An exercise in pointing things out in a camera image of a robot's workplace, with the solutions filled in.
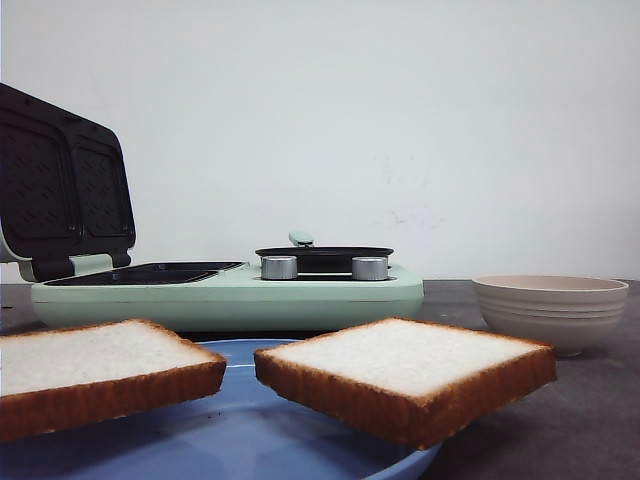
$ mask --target white wall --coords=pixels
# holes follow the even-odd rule
[[[425,278],[640,276],[638,1],[2,14],[3,81],[118,134],[136,263],[253,259],[302,228]]]

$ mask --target bread crust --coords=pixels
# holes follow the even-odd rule
[[[353,328],[368,328],[375,323],[378,322]],[[504,337],[431,322],[418,323],[464,330],[470,334]],[[340,332],[305,342],[330,335],[340,335]],[[335,417],[351,427],[395,443],[425,449],[454,435],[475,418],[556,379],[555,356],[550,346],[504,338],[540,348],[423,396],[401,395],[341,375],[283,361],[271,354],[272,350],[286,348],[287,345],[257,350],[254,355],[256,376],[280,396]]]
[[[0,441],[75,428],[205,397],[220,390],[226,369],[226,359],[223,356],[193,344],[153,322],[140,319],[125,321],[144,323],[160,330],[175,341],[205,353],[206,357],[203,357],[201,363],[145,375],[0,397]],[[16,337],[56,335],[72,330],[100,328],[113,323],[118,322],[26,333]]]

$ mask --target sandwich maker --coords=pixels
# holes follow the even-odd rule
[[[0,84],[0,261],[35,282],[33,307],[49,326],[140,317],[181,332],[331,330],[420,309],[422,280],[389,264],[393,250],[289,239],[256,262],[131,266],[116,135]]]

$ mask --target pan handle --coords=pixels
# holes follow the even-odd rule
[[[296,247],[313,247],[313,237],[302,230],[291,230],[289,241]]]

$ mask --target blue plate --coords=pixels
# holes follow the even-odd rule
[[[212,397],[0,444],[0,478],[415,479],[440,445],[415,451],[278,397],[255,378],[253,352],[288,340],[225,340]]]

